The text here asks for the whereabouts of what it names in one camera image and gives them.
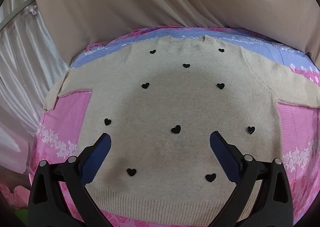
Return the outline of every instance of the black heart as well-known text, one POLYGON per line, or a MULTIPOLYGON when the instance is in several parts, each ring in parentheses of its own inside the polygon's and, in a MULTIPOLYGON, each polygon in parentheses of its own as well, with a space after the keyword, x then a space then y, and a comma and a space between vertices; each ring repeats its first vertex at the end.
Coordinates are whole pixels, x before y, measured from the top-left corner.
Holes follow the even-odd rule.
POLYGON ((220 89, 223 89, 223 88, 224 88, 224 83, 222 83, 222 84, 217 84, 217 86, 218 86, 220 89))
POLYGON ((256 128, 254 126, 253 127, 250 127, 250 126, 248 127, 248 131, 249 131, 250 134, 252 134, 255 131, 255 129, 256 128))
POLYGON ((128 172, 128 174, 129 174, 129 176, 134 176, 134 175, 136 174, 137 170, 136 170, 136 169, 130 169, 130 168, 128 168, 128 169, 127 169, 127 172, 128 172))
POLYGON ((149 83, 145 83, 145 84, 143 84, 143 85, 142 85, 142 88, 147 89, 147 88, 148 88, 148 86, 149 86, 149 83))
POLYGON ((213 182, 216 179, 217 175, 215 173, 213 174, 207 174, 205 176, 206 180, 208 180, 210 183, 213 182))
POLYGON ((181 126, 177 125, 176 127, 171 129, 171 132, 178 134, 178 133, 180 133, 180 130, 181 130, 181 126))
POLYGON ((105 119, 104 119, 104 123, 105 123, 106 126, 108 126, 108 125, 111 124, 111 120, 108 119, 108 118, 105 118, 105 119))

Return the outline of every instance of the pink fabric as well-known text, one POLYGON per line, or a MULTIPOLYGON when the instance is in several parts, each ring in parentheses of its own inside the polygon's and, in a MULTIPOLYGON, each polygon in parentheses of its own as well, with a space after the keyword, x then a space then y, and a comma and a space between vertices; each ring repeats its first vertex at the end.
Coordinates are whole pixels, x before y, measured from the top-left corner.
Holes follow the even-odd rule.
MULTIPOLYGON (((293 72, 301 74, 320 86, 320 74, 305 68, 293 72)), ((31 156, 33 174, 43 159, 49 163, 64 162, 76 150, 90 92, 76 92, 57 100, 55 109, 41 117, 31 156)), ((278 104, 283 139, 283 162, 288 175, 296 223, 309 208, 320 190, 319 109, 278 104)), ((76 210, 65 183, 60 183, 63 195, 76 219, 81 217, 76 210)), ((129 219, 102 211, 115 227, 167 227, 129 219)))
POLYGON ((15 187, 13 193, 11 193, 7 186, 0 184, 0 192, 10 207, 16 210, 28 207, 30 191, 23 186, 19 185, 15 187))
POLYGON ((90 97, 91 92, 84 91, 58 98, 54 110, 41 116, 30 159, 33 173, 43 159, 61 163, 76 153, 90 97))
POLYGON ((94 47, 103 47, 102 44, 100 43, 93 43, 93 44, 89 44, 85 47, 85 50, 90 51, 92 50, 94 47))

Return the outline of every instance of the blue striped fabric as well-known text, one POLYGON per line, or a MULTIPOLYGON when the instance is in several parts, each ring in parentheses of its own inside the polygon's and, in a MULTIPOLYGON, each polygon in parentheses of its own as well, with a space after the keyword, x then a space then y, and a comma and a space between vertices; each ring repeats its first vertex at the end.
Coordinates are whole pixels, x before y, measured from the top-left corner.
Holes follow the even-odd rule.
POLYGON ((245 30, 228 29, 228 32, 213 31, 205 28, 159 28, 151 32, 147 32, 137 37, 115 40, 104 47, 94 47, 90 51, 85 51, 71 65, 70 69, 81 67, 82 65, 91 62, 99 57, 104 57, 120 50, 121 48, 142 40, 151 40, 163 36, 172 36, 174 38, 197 38, 203 35, 208 35, 226 42, 240 45, 245 49, 254 51, 269 58, 272 61, 281 63, 286 66, 293 64, 297 69, 318 70, 310 58, 301 51, 288 47, 284 44, 273 41, 270 38, 263 36, 258 38, 250 35, 245 30))

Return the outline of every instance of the beige knit sweater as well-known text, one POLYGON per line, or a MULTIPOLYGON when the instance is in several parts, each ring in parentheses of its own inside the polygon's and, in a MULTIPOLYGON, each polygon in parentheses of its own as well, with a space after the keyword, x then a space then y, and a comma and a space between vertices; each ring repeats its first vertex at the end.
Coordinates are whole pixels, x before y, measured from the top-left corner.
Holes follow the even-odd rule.
POLYGON ((92 90, 92 96, 77 153, 103 132, 112 139, 86 185, 90 195, 103 210, 164 224, 208 225, 233 191, 210 149, 213 131, 243 154, 271 162, 282 152, 277 102, 320 107, 320 88, 310 80, 209 36, 146 40, 70 70, 44 108, 52 109, 57 95, 81 90, 92 90), (148 88, 141 87, 147 82, 148 88), (179 134, 171 132, 176 125, 179 134), (248 126, 255 127, 253 134, 248 126), (137 173, 129 176, 128 168, 137 173), (212 173, 217 177, 208 182, 212 173))

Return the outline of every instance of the white curtain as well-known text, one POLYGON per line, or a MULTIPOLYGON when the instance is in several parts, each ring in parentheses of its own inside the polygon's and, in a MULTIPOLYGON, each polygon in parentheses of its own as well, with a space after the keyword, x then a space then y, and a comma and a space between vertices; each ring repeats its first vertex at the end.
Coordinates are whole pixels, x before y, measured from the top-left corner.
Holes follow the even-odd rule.
MULTIPOLYGON (((25 0, 5 0, 0 21, 25 0)), ((0 165, 28 172, 43 101, 68 69, 34 2, 0 31, 0 165)))

